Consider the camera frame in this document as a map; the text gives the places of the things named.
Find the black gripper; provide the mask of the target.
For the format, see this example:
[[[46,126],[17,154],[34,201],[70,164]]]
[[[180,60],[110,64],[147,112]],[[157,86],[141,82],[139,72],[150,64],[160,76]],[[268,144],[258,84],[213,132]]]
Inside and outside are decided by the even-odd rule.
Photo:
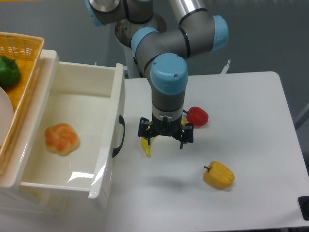
[[[152,122],[141,117],[138,127],[138,136],[144,138],[147,144],[151,144],[151,138],[161,136],[173,137],[180,141],[180,149],[183,145],[194,142],[194,124],[187,123],[181,125],[182,114],[178,117],[156,116],[152,112]]]

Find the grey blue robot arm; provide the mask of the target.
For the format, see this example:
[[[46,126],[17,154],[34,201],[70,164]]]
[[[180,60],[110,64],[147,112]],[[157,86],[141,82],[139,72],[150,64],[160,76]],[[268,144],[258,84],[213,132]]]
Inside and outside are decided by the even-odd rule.
[[[184,145],[194,141],[193,124],[182,125],[186,60],[224,47],[229,29],[224,18],[211,15],[200,0],[170,4],[179,26],[168,31],[151,0],[86,1],[94,24],[117,23],[118,41],[132,50],[139,72],[150,84],[152,119],[140,119],[138,136],[146,140],[168,136]]]

